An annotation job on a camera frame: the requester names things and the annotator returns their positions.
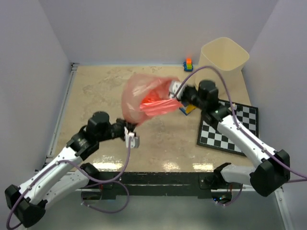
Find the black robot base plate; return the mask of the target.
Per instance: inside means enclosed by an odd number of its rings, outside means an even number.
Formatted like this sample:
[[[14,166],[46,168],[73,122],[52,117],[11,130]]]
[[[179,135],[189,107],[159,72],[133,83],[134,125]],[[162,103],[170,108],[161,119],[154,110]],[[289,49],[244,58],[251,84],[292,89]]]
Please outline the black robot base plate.
[[[113,179],[118,172],[99,172],[99,180]],[[194,196],[210,199],[214,190],[227,190],[229,183],[217,179],[213,172],[125,172],[117,181],[130,196]],[[115,183],[104,184],[102,199],[126,196],[125,189]]]

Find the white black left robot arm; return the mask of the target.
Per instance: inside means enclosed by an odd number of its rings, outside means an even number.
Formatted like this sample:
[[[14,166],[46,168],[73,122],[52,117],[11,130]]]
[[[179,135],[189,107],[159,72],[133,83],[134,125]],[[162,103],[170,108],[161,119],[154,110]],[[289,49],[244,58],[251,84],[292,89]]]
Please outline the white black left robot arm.
[[[16,216],[26,228],[35,225],[48,207],[76,189],[118,184],[123,172],[112,179],[100,180],[99,171],[83,161],[99,149],[100,142],[111,139],[122,139],[128,150],[137,148],[140,140],[134,132],[136,126],[136,123],[121,118],[111,124],[108,113],[94,113],[87,124],[67,142],[60,154],[41,171],[19,186],[12,184],[5,189],[10,209],[6,228],[12,229],[12,216]]]

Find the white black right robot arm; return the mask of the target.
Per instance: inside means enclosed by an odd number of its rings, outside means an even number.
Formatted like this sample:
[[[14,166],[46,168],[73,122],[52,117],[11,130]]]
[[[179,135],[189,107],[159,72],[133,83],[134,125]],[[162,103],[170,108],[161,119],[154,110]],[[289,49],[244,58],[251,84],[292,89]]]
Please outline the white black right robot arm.
[[[169,92],[178,101],[189,102],[201,109],[203,120],[232,141],[253,164],[251,167],[231,163],[220,165],[213,171],[213,186],[225,188],[230,183],[246,184],[267,197],[290,180],[289,154],[265,144],[239,122],[234,110],[219,102],[213,81],[202,80],[198,88],[177,82],[170,86]]]

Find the red plastic trash bag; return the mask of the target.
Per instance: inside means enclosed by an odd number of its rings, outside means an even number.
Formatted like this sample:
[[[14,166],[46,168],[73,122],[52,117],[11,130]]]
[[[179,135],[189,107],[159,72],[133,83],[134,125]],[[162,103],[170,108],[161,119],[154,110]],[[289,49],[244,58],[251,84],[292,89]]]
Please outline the red plastic trash bag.
[[[122,97],[123,118],[134,124],[141,124],[155,116],[179,109],[182,104],[169,97],[169,87],[175,76],[160,77],[152,74],[134,74],[126,82]]]

